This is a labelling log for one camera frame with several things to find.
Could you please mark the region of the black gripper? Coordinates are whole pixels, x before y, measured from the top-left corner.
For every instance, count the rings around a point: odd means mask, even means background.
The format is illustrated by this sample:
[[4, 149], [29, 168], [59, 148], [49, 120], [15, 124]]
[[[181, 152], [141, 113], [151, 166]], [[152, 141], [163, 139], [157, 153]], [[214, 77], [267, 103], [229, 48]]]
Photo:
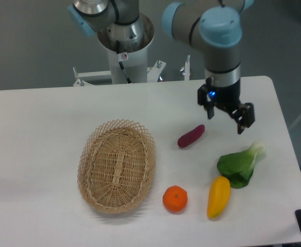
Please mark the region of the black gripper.
[[241, 134], [255, 122], [255, 111], [252, 103], [241, 103], [239, 97], [240, 80], [227, 87], [217, 87], [213, 78], [207, 78], [197, 90], [198, 105], [206, 110], [207, 118], [214, 117], [214, 107], [226, 111], [237, 123], [237, 133]]

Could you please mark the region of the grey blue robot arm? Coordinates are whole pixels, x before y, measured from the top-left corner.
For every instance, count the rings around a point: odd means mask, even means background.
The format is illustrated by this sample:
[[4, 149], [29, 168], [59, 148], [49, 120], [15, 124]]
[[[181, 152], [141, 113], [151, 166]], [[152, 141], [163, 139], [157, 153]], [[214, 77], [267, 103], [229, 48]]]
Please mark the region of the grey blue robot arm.
[[[163, 31], [202, 53], [205, 83], [198, 104], [214, 116], [225, 111], [242, 133], [255, 121], [254, 106], [240, 101], [240, 13], [252, 1], [173, 2], [162, 14]], [[71, 20], [85, 36], [96, 35], [112, 64], [114, 84], [141, 83], [147, 73], [147, 48], [154, 37], [152, 22], [139, 10], [139, 1], [73, 1]]]

